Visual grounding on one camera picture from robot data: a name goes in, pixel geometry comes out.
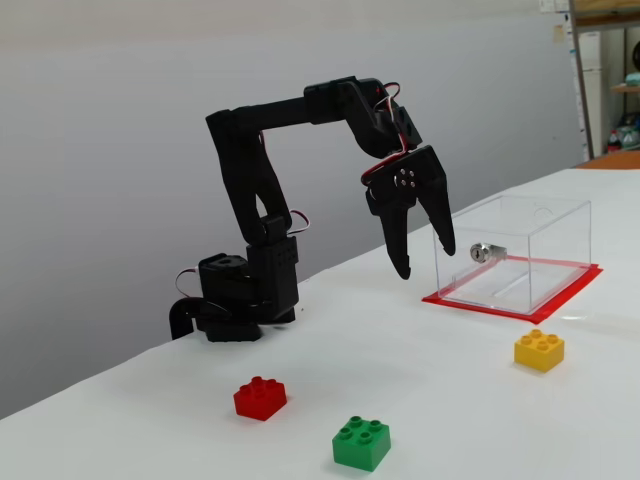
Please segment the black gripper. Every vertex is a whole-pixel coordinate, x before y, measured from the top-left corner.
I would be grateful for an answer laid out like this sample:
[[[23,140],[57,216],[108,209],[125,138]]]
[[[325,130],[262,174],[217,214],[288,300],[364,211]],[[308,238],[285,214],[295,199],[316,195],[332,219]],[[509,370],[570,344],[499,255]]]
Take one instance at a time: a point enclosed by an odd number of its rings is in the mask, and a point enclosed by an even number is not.
[[[431,146],[373,167],[365,173],[364,184],[369,209],[381,221],[387,253],[401,279],[411,274],[407,222],[408,210],[416,203],[423,206],[445,253],[456,253],[447,178]]]

